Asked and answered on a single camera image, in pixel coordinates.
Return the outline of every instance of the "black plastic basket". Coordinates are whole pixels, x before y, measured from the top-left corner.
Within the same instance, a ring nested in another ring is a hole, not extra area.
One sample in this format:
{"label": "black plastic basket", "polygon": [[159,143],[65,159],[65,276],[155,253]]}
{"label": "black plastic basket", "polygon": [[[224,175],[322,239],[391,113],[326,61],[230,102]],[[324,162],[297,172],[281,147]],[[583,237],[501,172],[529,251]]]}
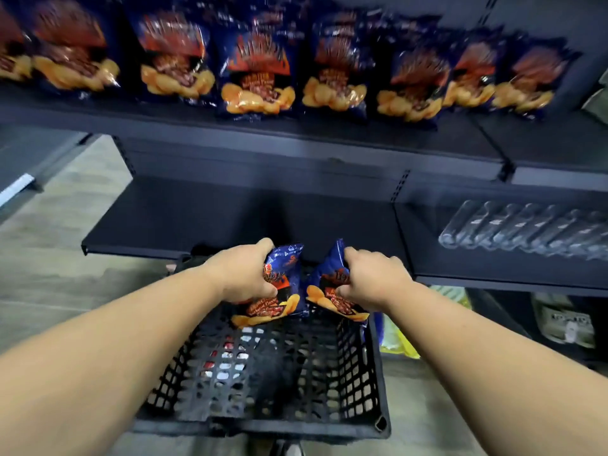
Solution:
{"label": "black plastic basket", "polygon": [[[203,258],[184,257],[177,271]],[[315,306],[243,330],[220,304],[193,331],[141,407],[133,431],[348,443],[390,436],[370,317],[366,328]]]}

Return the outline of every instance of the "floor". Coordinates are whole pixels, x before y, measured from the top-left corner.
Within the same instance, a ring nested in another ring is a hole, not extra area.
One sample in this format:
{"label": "floor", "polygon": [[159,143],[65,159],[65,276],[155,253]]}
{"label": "floor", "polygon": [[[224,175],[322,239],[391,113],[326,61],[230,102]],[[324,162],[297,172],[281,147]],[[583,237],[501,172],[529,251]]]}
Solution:
{"label": "floor", "polygon": [[[12,214],[0,211],[0,352],[165,274],[166,262],[84,256],[80,241],[129,183],[104,136]],[[417,360],[385,360],[392,436],[348,446],[306,442],[315,456],[473,456],[483,451],[443,387]],[[245,436],[164,438],[125,433],[111,456],[245,455]]]}

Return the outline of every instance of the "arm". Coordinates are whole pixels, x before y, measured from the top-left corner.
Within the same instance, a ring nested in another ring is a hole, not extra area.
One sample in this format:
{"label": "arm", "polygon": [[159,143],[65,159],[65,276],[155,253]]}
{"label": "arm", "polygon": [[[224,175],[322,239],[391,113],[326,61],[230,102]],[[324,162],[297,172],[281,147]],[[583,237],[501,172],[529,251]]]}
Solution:
{"label": "arm", "polygon": [[32,337],[0,357],[3,454],[105,454],[221,300],[272,297],[264,238]]}
{"label": "arm", "polygon": [[489,456],[606,454],[608,379],[413,282],[397,257],[345,257],[341,296],[399,326]]}

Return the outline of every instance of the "chip bag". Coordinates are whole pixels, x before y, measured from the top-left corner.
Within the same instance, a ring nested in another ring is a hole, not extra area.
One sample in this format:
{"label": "chip bag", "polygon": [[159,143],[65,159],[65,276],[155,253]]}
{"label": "chip bag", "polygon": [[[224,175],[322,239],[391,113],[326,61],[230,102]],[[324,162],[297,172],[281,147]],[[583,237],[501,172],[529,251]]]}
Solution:
{"label": "chip bag", "polygon": [[365,13],[356,9],[316,18],[311,36],[312,73],[302,104],[367,119],[365,96],[374,66],[367,29]]}
{"label": "chip bag", "polygon": [[344,262],[344,242],[340,238],[325,260],[308,276],[307,300],[354,322],[365,322],[369,312],[336,294],[336,288],[348,283],[350,273]]}
{"label": "chip bag", "polygon": [[455,62],[454,48],[451,34],[428,33],[415,42],[397,39],[390,80],[376,95],[378,113],[436,128]]}
{"label": "chip bag", "polygon": [[202,22],[202,8],[184,0],[132,0],[127,10],[143,48],[144,99],[214,104],[210,32]]}
{"label": "chip bag", "polygon": [[217,33],[220,116],[255,119],[292,113],[304,38],[299,7],[251,6],[245,21],[227,19]]}
{"label": "chip bag", "polygon": [[502,28],[478,28],[463,38],[462,54],[447,86],[444,107],[482,107],[491,110],[496,90],[496,67],[505,53]]}
{"label": "chip bag", "polygon": [[536,39],[519,34],[511,44],[492,105],[498,109],[512,107],[530,119],[541,117],[568,67],[581,53],[566,48],[565,38]]}
{"label": "chip bag", "polygon": [[0,78],[26,81],[32,77],[31,45],[18,14],[17,0],[0,0]]}
{"label": "chip bag", "polygon": [[270,251],[264,264],[264,279],[278,290],[276,297],[255,299],[237,306],[238,315],[232,315],[237,328],[259,325],[287,315],[306,311],[304,301],[300,303],[300,253],[301,244],[279,246]]}
{"label": "chip bag", "polygon": [[110,0],[31,1],[24,10],[38,40],[33,65],[43,89],[86,99],[119,86]]}

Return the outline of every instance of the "forearm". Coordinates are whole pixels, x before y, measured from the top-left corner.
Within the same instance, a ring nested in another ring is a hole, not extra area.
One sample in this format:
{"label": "forearm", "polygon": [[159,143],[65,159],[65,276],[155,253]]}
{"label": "forearm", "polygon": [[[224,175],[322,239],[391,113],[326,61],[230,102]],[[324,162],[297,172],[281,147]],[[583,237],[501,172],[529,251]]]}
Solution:
{"label": "forearm", "polygon": [[6,352],[0,441],[9,442],[7,453],[104,453],[220,297],[204,268],[187,270]]}
{"label": "forearm", "polygon": [[605,453],[606,378],[418,283],[390,307],[490,456]]}

